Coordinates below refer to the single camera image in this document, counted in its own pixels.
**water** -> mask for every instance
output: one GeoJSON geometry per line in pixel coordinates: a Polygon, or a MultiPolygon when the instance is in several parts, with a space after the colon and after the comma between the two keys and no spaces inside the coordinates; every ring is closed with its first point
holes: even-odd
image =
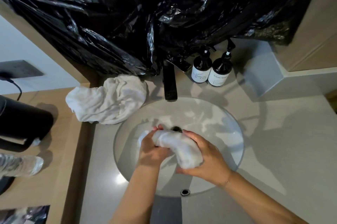
{"type": "Polygon", "coordinates": [[[0,177],[32,176],[38,173],[42,166],[43,159],[40,157],[0,154],[0,177]]]}

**black kettle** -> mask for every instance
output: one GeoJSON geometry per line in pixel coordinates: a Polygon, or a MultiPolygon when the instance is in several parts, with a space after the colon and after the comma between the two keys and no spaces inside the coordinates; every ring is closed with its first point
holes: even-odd
{"type": "Polygon", "coordinates": [[[50,112],[0,95],[0,149],[28,149],[34,139],[47,135],[53,122],[50,112]]]}

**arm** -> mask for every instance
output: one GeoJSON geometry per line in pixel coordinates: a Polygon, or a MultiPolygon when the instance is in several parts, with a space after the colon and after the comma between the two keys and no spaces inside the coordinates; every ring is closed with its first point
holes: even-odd
{"type": "Polygon", "coordinates": [[[177,169],[178,173],[205,179],[222,187],[258,224],[307,224],[271,197],[231,171],[220,151],[200,135],[185,131],[199,146],[204,163],[193,169],[177,169]]]}
{"type": "Polygon", "coordinates": [[[155,147],[152,141],[155,130],[150,132],[141,142],[137,167],[110,224],[145,224],[150,222],[160,164],[170,152],[167,148],[155,147]]]}

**soap dispenser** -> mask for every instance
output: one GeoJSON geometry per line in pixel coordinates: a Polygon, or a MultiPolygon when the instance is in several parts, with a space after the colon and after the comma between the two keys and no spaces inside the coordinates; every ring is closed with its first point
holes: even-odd
{"type": "Polygon", "coordinates": [[[221,58],[218,58],[213,62],[208,76],[208,82],[213,86],[222,86],[233,68],[233,64],[230,61],[230,58],[232,57],[230,52],[235,48],[235,44],[230,38],[227,40],[227,52],[223,53],[221,58]]]}
{"type": "Polygon", "coordinates": [[[192,79],[197,83],[205,82],[212,68],[212,60],[210,59],[209,49],[213,46],[203,46],[199,51],[199,56],[194,59],[192,68],[192,79]]]}

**power outlet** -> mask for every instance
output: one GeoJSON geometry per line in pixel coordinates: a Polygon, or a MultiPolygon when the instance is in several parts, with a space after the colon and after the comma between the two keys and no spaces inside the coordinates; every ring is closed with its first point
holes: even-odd
{"type": "Polygon", "coordinates": [[[25,60],[0,62],[0,73],[1,72],[9,73],[11,78],[30,78],[44,75],[25,60]]]}

